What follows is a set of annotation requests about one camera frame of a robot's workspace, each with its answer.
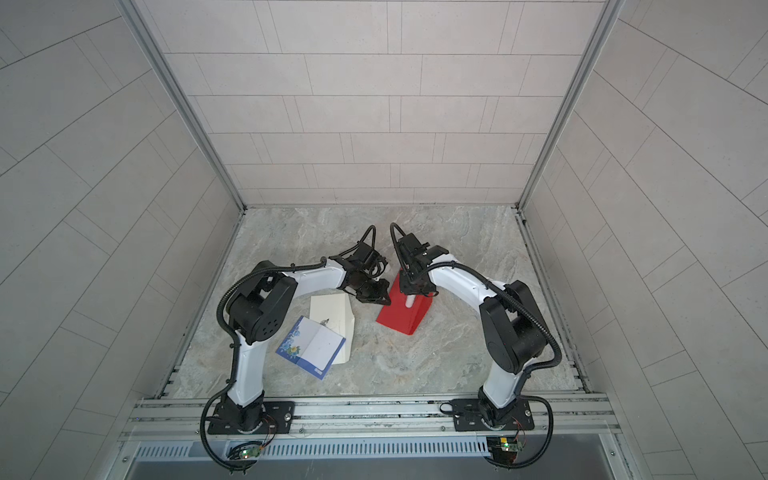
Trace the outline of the cream paper envelope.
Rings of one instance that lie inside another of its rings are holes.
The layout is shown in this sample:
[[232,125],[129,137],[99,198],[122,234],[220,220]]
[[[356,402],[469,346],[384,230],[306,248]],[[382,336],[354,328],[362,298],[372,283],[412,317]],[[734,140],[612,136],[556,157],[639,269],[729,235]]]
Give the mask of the cream paper envelope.
[[309,318],[345,339],[344,345],[333,364],[347,363],[351,356],[355,324],[350,296],[346,293],[312,296]]

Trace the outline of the red paper envelope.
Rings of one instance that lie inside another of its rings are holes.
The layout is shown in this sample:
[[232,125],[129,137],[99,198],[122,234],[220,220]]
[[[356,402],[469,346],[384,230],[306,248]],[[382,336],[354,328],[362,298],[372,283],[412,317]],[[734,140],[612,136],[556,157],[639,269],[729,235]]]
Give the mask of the red paper envelope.
[[376,322],[405,335],[413,335],[425,318],[433,299],[415,296],[413,307],[407,308],[405,306],[407,296],[399,290],[399,274],[394,279],[389,296],[391,304],[382,307]]

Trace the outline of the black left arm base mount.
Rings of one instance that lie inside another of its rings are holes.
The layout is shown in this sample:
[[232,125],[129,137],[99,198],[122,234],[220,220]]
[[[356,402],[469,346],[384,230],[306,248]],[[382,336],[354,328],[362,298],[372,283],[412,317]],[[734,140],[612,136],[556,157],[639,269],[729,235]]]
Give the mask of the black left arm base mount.
[[240,407],[229,398],[214,413],[207,416],[207,434],[213,435],[266,435],[288,434],[295,411],[291,401],[257,401]]

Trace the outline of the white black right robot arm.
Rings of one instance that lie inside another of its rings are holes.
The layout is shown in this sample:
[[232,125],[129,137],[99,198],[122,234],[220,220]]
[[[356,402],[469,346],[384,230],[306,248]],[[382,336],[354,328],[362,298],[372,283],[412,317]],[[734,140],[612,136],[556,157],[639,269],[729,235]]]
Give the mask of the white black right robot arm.
[[460,263],[439,245],[420,242],[390,225],[400,263],[400,290],[407,296],[431,297],[447,290],[479,315],[486,349],[492,359],[478,393],[481,416],[490,428],[502,428],[525,401],[522,390],[531,374],[557,366],[562,352],[533,299],[520,281],[503,284]]

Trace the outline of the blue bordered white card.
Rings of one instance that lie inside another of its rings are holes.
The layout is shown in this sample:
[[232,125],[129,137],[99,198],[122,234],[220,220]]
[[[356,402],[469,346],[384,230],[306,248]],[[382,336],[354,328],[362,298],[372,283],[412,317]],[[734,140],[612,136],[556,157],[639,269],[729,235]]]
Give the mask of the blue bordered white card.
[[346,338],[327,326],[301,316],[276,353],[319,380],[327,375]]

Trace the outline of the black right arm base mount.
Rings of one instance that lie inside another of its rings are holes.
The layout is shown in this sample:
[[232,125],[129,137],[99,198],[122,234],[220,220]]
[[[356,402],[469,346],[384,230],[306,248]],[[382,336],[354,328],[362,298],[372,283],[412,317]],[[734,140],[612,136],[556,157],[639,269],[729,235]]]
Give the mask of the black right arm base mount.
[[452,399],[440,406],[457,432],[532,431],[535,423],[527,401],[517,399],[504,408],[479,398]]

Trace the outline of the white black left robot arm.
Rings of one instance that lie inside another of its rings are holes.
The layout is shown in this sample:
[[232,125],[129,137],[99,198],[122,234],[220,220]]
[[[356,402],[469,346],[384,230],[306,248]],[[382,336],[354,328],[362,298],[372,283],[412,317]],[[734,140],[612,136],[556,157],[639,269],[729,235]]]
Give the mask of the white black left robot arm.
[[387,260],[373,242],[360,240],[341,253],[307,265],[277,266],[264,260],[237,280],[216,309],[219,326],[231,337],[230,376],[214,417],[251,432],[266,416],[263,370],[268,341],[278,333],[296,297],[336,289],[361,303],[389,306]]

